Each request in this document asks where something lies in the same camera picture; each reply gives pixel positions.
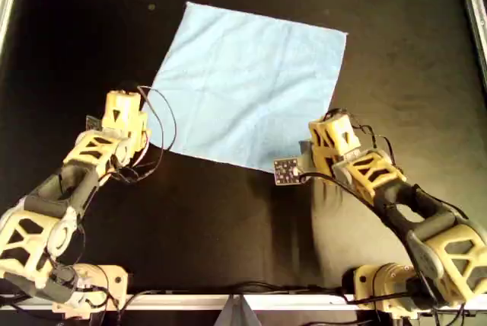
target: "towel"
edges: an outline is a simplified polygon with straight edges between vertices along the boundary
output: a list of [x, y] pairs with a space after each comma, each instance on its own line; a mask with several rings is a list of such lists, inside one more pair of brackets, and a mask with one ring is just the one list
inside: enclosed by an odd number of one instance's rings
[[[299, 155], [308, 123], [328, 109], [345, 40], [337, 30], [188, 2], [152, 85], [176, 117], [173, 151], [268, 172], [275, 158]], [[170, 111], [155, 91], [148, 98], [167, 147]], [[159, 123], [144, 110], [161, 147]]]

